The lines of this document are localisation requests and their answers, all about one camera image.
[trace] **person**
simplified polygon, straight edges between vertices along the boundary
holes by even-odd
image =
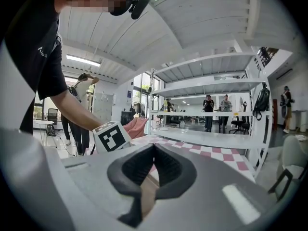
[[[203,108],[205,112],[213,112],[214,109],[214,101],[211,98],[211,95],[207,95],[206,99],[203,101]],[[212,116],[205,117],[205,131],[211,131],[212,128]]]
[[[70,145],[71,144],[71,137],[70,137],[69,132],[68,132],[68,120],[63,114],[61,114],[61,123],[62,123],[63,131],[64,131],[64,134],[65,134],[65,137],[66,137],[65,144]]]
[[[170,99],[167,99],[167,110],[168,110],[168,112],[173,111],[173,106],[170,103]]]
[[[88,109],[87,90],[90,85],[97,83],[99,79],[90,74],[83,73],[78,77],[78,82],[74,85],[81,105]],[[89,148],[90,134],[87,129],[79,127],[75,124],[75,142],[78,155],[83,155],[87,148]]]
[[[176,111],[177,111],[177,109],[174,108],[174,103],[171,104],[171,107],[172,107],[172,111],[173,111],[173,112],[176,112]]]
[[[221,101],[220,103],[220,111],[221,112],[230,112],[232,109],[232,103],[228,100],[228,95],[225,95],[225,99]],[[225,129],[227,128],[227,122],[228,122],[229,117],[224,116],[224,125]]]
[[[103,8],[106,12],[121,8],[126,0],[14,0],[13,16],[5,33],[5,45],[18,73],[41,100],[50,97],[61,114],[78,126],[93,130],[103,123],[67,90],[62,73],[62,46],[55,45],[59,14],[66,6]],[[20,126],[33,134],[34,98]]]
[[[291,93],[290,93],[290,89],[285,86],[284,87],[284,92],[283,92],[283,97],[285,99],[285,105],[286,105],[286,108],[287,108],[287,114],[284,118],[284,123],[285,123],[285,128],[284,128],[284,132],[285,133],[289,133],[290,130],[289,130],[289,125],[290,125],[290,120],[291,120],[291,117],[292,117],[292,106],[291,106],[291,103],[294,102],[294,100],[292,99],[292,96],[291,96]]]
[[[170,103],[170,99],[167,99],[167,111],[170,112],[170,111],[173,111],[173,107],[172,107],[172,104]],[[171,121],[171,116],[167,116],[166,117],[166,123],[170,123]]]

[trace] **white table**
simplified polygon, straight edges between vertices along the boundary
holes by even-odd
[[[41,140],[42,140],[43,146],[46,146],[46,144],[47,144],[47,133],[46,133],[47,125],[53,124],[53,121],[44,121],[44,120],[34,120],[34,121],[35,121],[35,123],[39,124],[40,138],[41,138]],[[44,133],[43,138],[42,138],[42,132],[41,132],[41,127],[40,127],[40,125],[45,125],[45,133]],[[53,137],[52,137],[52,140],[53,140],[53,142],[54,142],[54,144],[55,144],[55,147],[57,148],[57,144],[56,144],[56,142],[54,141],[54,138],[53,138]]]

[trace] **black and white marker cube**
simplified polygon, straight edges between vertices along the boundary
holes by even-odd
[[[121,123],[110,121],[93,130],[96,150],[112,152],[123,148],[131,140]]]

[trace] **black t-shirt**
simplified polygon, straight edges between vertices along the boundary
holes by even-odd
[[[213,107],[214,107],[214,101],[213,100],[204,100],[203,101],[203,106],[205,106],[204,111],[205,112],[213,112]]]
[[[28,1],[23,13],[5,35],[5,42],[19,72],[30,88],[38,91],[42,100],[67,90],[61,69],[61,45],[52,52],[59,14],[54,9],[54,0]],[[33,108],[34,100],[20,130],[33,132]]]

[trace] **checkered tablecloth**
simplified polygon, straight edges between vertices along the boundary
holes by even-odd
[[[236,171],[240,172],[242,175],[255,182],[254,177],[248,169],[243,157],[235,149],[226,149],[226,148],[215,148],[207,147],[201,145],[193,145],[188,143],[176,142],[167,139],[160,138],[156,135],[147,135],[140,138],[136,138],[130,141],[130,144],[133,145],[146,145],[148,143],[158,143],[167,146],[176,147],[182,150],[189,152],[197,153],[202,156],[210,156],[214,159],[222,161],[229,166],[231,166]],[[158,172],[155,166],[152,167],[150,171],[151,175],[158,179]]]

